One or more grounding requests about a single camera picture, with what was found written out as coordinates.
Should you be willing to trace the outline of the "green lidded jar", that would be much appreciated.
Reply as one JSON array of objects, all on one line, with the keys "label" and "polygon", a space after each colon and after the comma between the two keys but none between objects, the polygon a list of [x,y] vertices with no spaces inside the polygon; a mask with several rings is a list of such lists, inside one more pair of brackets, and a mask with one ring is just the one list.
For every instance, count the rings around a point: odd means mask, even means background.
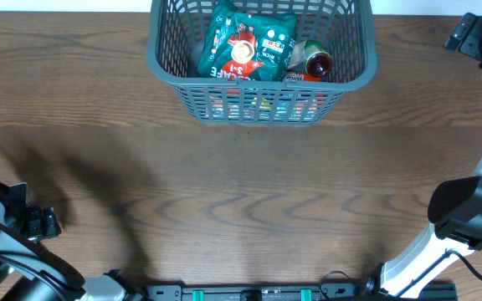
[{"label": "green lidded jar", "polygon": [[332,68],[332,58],[324,45],[315,40],[305,43],[305,70],[313,77],[324,78]]}]

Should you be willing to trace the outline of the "green Nescafe coffee bag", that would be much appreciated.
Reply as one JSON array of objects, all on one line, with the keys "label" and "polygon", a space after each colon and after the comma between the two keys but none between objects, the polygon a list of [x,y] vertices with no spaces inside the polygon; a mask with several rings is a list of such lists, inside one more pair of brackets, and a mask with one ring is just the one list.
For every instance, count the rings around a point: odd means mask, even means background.
[{"label": "green Nescafe coffee bag", "polygon": [[280,81],[296,45],[297,15],[240,12],[233,2],[213,10],[197,73],[204,78]]}]

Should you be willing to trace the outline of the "grey plastic basket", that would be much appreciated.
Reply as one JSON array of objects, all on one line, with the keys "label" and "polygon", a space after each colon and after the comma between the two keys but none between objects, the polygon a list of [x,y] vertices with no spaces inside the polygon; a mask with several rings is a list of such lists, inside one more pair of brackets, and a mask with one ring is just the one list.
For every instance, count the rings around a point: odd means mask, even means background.
[{"label": "grey plastic basket", "polygon": [[[246,1],[235,6],[242,12],[263,15],[297,14],[297,41],[316,40],[332,58],[330,74],[320,82],[300,79],[250,82],[202,78],[197,65],[211,22],[214,1],[155,1],[151,5],[149,38],[146,46],[148,67],[158,79],[174,87],[187,111],[208,123],[262,123],[310,125],[325,117],[345,92],[365,86],[377,71],[375,27],[368,1]],[[314,121],[236,121],[215,120],[211,97],[228,99],[240,105],[248,97],[278,100],[282,94],[296,99],[323,99]]]}]

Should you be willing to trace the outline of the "beige paper pouch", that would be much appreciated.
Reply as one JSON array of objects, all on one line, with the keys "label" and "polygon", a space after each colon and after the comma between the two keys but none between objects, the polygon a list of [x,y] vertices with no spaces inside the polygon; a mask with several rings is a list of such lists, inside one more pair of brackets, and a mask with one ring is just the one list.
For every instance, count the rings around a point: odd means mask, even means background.
[{"label": "beige paper pouch", "polygon": [[288,70],[305,70],[308,59],[308,54],[305,50],[306,44],[307,41],[304,40],[295,45],[290,55]]}]

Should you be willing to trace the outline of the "tissue multipack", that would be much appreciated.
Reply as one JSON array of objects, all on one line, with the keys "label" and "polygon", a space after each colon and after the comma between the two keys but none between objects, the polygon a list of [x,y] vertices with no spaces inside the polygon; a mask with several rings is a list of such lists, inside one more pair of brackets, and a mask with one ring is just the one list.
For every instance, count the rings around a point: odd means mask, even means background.
[{"label": "tissue multipack", "polygon": [[212,96],[211,113],[215,120],[310,122],[315,120],[317,111],[324,105],[323,99],[308,99],[305,94],[288,99],[289,95],[282,94],[278,100],[248,97],[242,105],[233,99],[224,103],[219,97]]}]

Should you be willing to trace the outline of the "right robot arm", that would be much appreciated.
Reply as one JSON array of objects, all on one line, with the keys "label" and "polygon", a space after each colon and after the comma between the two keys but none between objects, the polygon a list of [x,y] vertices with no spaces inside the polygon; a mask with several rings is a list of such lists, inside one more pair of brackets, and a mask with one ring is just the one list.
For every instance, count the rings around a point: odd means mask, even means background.
[{"label": "right robot arm", "polygon": [[[478,61],[482,68],[482,17],[466,13],[444,47]],[[439,300],[429,284],[455,261],[482,250],[482,157],[471,177],[437,186],[428,204],[428,225],[394,259],[367,277],[360,296]]]}]

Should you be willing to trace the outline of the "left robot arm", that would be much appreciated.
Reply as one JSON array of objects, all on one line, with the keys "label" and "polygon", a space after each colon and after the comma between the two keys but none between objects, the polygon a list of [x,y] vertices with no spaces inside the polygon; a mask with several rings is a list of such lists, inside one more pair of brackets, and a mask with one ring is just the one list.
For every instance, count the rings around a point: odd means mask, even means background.
[{"label": "left robot arm", "polygon": [[61,233],[53,207],[28,202],[28,185],[0,181],[0,285],[13,272],[21,278],[6,300],[144,300],[146,291],[111,270],[86,278],[42,242]]}]

